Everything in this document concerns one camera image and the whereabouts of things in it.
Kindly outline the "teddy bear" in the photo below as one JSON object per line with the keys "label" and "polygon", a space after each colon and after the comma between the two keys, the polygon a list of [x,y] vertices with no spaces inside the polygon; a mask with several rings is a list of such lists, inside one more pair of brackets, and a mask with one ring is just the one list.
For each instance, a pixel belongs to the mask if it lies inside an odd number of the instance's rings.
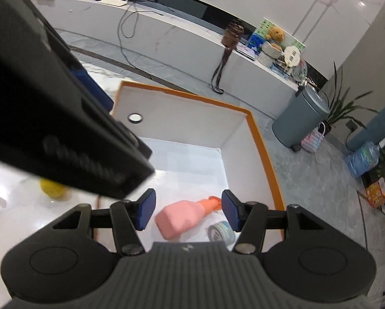
{"label": "teddy bear", "polygon": [[284,30],[282,30],[277,26],[273,26],[273,27],[269,27],[269,29],[267,30],[265,39],[268,42],[273,41],[281,44],[285,40],[285,37],[286,37],[286,33]]}

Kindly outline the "washi tape roll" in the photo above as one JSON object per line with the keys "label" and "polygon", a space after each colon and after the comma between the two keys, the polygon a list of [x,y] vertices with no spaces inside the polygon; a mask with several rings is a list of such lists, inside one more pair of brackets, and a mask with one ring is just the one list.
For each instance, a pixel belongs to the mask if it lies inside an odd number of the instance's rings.
{"label": "washi tape roll", "polygon": [[210,241],[222,241],[226,246],[234,244],[236,235],[227,221],[220,221],[207,229]]}

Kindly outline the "orange white storage box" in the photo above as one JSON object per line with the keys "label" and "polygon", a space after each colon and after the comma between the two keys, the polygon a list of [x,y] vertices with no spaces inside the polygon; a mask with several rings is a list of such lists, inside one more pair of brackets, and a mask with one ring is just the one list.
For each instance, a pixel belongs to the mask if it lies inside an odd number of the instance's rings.
{"label": "orange white storage box", "polygon": [[114,118],[152,150],[154,174],[133,193],[156,192],[156,210],[226,189],[243,202],[284,209],[269,153],[247,109],[181,91],[124,81]]}

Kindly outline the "blue water jug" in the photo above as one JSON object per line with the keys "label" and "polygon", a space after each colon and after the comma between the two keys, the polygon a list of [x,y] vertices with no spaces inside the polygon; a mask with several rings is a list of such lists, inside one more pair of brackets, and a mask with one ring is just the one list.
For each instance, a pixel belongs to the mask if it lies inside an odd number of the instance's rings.
{"label": "blue water jug", "polygon": [[377,144],[368,141],[353,154],[348,155],[346,163],[350,174],[358,179],[373,169],[379,162],[381,150],[385,147],[385,138]]}

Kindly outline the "woven pastel basket bag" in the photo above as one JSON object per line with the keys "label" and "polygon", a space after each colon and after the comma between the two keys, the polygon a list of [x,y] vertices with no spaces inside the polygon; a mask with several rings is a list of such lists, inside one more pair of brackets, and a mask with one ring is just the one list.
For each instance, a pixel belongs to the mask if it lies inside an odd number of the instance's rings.
{"label": "woven pastel basket bag", "polygon": [[325,131],[326,127],[324,122],[320,122],[313,131],[302,139],[300,142],[301,148],[309,153],[315,153],[324,139]]}

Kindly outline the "grey pedal trash bin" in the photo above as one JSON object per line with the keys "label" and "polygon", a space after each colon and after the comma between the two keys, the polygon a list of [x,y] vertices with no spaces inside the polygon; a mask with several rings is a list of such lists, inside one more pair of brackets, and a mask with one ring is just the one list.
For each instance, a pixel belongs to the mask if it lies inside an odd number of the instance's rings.
{"label": "grey pedal trash bin", "polygon": [[314,89],[303,87],[273,122],[272,131],[281,144],[292,148],[299,145],[329,114],[327,102]]}

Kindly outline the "yellow tape measure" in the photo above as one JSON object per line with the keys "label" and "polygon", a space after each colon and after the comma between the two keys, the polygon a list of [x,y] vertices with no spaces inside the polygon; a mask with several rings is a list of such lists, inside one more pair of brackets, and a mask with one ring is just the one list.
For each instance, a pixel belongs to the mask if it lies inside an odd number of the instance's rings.
{"label": "yellow tape measure", "polygon": [[67,188],[65,186],[48,179],[41,178],[39,180],[39,185],[43,193],[51,199],[62,198],[67,192]]}

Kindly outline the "green potted plant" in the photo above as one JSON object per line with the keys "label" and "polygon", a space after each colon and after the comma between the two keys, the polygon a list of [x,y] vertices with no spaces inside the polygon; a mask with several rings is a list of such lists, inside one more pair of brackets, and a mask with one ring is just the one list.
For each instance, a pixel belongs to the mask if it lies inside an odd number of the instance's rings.
{"label": "green potted plant", "polygon": [[343,120],[352,121],[358,127],[367,129],[366,125],[357,118],[353,117],[353,113],[357,110],[363,110],[366,112],[372,112],[379,114],[376,109],[370,107],[364,107],[358,104],[358,101],[371,95],[373,91],[367,91],[362,93],[355,98],[348,100],[347,97],[351,90],[350,87],[343,89],[343,68],[337,68],[336,63],[333,62],[333,96],[329,103],[329,116],[325,119],[327,125],[332,128],[336,123]]}

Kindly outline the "orange cardboard box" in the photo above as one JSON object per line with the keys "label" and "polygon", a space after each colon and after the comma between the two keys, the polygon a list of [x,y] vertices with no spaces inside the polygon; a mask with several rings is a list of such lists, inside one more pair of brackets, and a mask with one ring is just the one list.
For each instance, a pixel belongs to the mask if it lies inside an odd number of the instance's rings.
{"label": "orange cardboard box", "polygon": [[381,177],[366,188],[366,200],[373,208],[385,204],[385,178]]}

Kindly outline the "round white paper fan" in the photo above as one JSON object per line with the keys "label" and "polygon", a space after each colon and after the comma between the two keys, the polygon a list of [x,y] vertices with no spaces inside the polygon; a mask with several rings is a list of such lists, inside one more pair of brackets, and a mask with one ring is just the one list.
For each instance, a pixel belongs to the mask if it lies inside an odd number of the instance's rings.
{"label": "round white paper fan", "polygon": [[301,53],[298,47],[294,45],[287,46],[284,50],[284,60],[288,68],[298,66],[301,60]]}

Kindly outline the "white woven basket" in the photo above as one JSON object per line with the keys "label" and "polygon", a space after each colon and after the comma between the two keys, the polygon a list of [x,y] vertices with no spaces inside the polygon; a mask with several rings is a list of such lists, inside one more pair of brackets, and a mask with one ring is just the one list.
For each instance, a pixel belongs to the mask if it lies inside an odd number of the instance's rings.
{"label": "white woven basket", "polygon": [[270,68],[282,54],[283,49],[278,44],[265,41],[261,45],[261,51],[257,57],[257,61],[261,65],[266,66],[266,68]]}

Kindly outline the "pink spray bottle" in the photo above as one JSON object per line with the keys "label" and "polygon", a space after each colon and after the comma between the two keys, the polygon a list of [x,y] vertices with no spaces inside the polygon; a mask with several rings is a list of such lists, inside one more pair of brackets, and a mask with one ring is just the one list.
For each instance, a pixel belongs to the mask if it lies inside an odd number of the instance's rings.
{"label": "pink spray bottle", "polygon": [[164,239],[172,240],[196,227],[206,216],[221,208],[222,201],[216,196],[198,202],[180,200],[165,206],[155,216],[155,224]]}

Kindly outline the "green poster card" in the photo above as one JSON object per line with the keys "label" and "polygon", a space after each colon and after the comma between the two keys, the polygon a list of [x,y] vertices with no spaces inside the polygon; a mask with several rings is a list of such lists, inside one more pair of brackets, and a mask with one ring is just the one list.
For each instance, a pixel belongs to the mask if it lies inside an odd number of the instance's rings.
{"label": "green poster card", "polygon": [[303,54],[306,48],[302,42],[266,18],[263,19],[261,24],[251,34],[246,46],[258,55],[265,41],[275,42],[282,49],[285,49],[287,46],[295,46],[301,54]]}

